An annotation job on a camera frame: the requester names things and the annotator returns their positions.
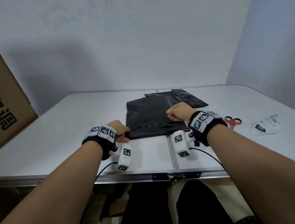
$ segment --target wire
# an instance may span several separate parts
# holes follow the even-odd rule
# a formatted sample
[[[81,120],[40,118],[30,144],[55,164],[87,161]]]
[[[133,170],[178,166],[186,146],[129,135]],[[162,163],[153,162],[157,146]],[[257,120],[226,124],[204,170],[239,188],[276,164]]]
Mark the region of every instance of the wire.
[[[112,165],[112,164],[118,164],[118,162],[112,162],[112,163],[110,163],[109,165]],[[99,174],[96,176],[95,181],[97,180],[98,176],[104,171],[105,168],[103,168],[103,169],[99,172]]]
[[[210,155],[209,153],[207,153],[207,152],[205,152],[205,151],[203,151],[203,150],[201,150],[201,149],[197,149],[197,148],[189,148],[189,149],[196,149],[196,150],[199,150],[199,151],[201,151],[201,152],[203,152],[203,153],[206,153],[207,155],[209,155],[209,156],[211,156],[213,159],[215,159],[222,167],[223,167],[223,165],[221,164],[221,162],[219,162],[218,161],[218,159],[216,159],[214,156],[212,156],[212,155]]]

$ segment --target person's right arm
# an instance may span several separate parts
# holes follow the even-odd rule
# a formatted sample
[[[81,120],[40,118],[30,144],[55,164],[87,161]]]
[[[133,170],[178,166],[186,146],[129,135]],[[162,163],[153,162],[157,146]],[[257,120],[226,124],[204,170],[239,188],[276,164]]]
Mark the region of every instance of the person's right arm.
[[[189,122],[194,112],[179,103],[167,114]],[[209,131],[207,141],[263,223],[295,223],[295,161],[222,124]]]

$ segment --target scissors handle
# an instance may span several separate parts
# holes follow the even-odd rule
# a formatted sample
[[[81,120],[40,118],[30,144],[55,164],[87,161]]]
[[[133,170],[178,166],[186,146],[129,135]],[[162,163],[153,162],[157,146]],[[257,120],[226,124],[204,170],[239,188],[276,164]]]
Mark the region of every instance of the scissors handle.
[[[225,121],[227,122],[227,123],[229,123],[231,126],[236,126],[236,125],[239,125],[239,124],[241,124],[242,123],[242,120],[241,119],[239,119],[239,118],[232,118],[232,117],[230,117],[230,116],[226,116],[225,118]]]

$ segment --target forearm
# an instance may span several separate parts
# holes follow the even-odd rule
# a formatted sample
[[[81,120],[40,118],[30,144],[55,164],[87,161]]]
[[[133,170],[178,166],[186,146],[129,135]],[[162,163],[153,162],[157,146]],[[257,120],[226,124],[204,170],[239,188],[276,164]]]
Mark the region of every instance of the forearm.
[[[5,218],[11,223],[79,223],[102,158],[88,141],[46,177]]]
[[[221,124],[207,141],[264,223],[294,220],[295,161]]]

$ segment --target white table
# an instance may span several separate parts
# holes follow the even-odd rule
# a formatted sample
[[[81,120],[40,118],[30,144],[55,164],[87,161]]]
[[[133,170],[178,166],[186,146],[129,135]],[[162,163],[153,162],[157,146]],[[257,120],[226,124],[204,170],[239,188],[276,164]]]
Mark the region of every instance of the white table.
[[[184,89],[209,104],[202,109],[242,119],[234,130],[251,140],[295,160],[295,110],[245,86],[215,86]],[[146,93],[165,90],[77,93],[60,103],[27,127],[0,150],[0,186],[36,185],[81,145],[81,138],[94,125],[118,119],[126,122],[126,102]],[[255,136],[253,122],[278,113],[283,131]],[[192,151],[190,159],[174,152],[170,136],[137,139],[129,142],[133,149],[132,165],[124,174],[110,166],[98,183],[152,181],[156,175],[201,173],[200,178],[227,176],[210,156]],[[201,146],[213,156],[210,147]],[[102,161],[99,171],[112,162]]]

